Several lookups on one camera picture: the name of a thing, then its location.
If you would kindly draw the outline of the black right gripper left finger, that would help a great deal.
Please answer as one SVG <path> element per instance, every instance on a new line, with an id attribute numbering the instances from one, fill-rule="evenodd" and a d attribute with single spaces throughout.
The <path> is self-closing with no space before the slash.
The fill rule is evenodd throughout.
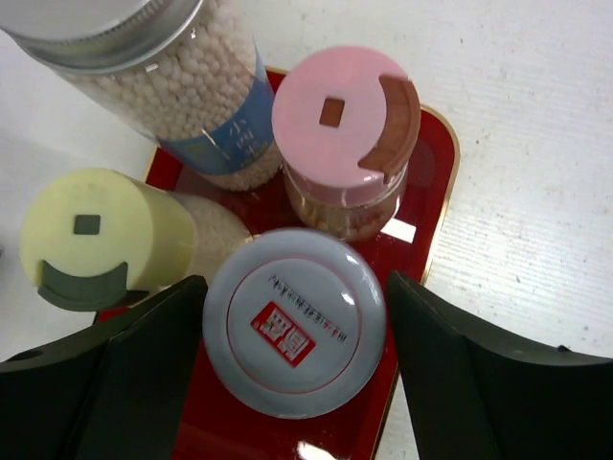
<path id="1" fill-rule="evenodd" d="M 191 276 L 1 364 L 4 459 L 169 459 L 202 335 Z"/>

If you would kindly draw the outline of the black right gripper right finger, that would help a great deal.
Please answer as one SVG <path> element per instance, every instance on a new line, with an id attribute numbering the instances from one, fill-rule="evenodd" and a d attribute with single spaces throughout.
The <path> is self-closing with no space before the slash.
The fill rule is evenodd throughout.
<path id="1" fill-rule="evenodd" d="M 422 459 L 608 459 L 612 362 L 509 332 L 400 272 L 386 297 Z"/>

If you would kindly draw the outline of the yellow-lid spice bottle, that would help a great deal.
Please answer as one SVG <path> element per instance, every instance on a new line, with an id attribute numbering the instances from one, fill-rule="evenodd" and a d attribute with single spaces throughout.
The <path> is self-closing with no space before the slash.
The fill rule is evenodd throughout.
<path id="1" fill-rule="evenodd" d="M 212 280 L 253 239 L 241 219 L 198 195 L 102 168 L 69 172 L 34 199 L 19 256 L 37 293 L 67 311 L 133 305 L 190 275 Z"/>

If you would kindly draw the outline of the pink-lid spice jar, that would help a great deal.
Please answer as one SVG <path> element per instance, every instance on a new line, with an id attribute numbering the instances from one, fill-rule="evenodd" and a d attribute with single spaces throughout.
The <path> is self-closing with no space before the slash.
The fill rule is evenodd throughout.
<path id="1" fill-rule="evenodd" d="M 298 218 L 345 242 L 376 235 L 401 202 L 420 119 L 416 86 L 379 51 L 334 46 L 295 66 L 272 127 Z"/>

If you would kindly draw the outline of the tall silver-lid bottle blue label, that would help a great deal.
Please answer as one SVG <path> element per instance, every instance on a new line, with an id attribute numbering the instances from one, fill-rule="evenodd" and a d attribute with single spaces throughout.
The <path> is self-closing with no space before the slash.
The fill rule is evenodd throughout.
<path id="1" fill-rule="evenodd" d="M 281 165 L 274 92 L 238 1 L 5 1 L 31 58 L 219 188 Z"/>

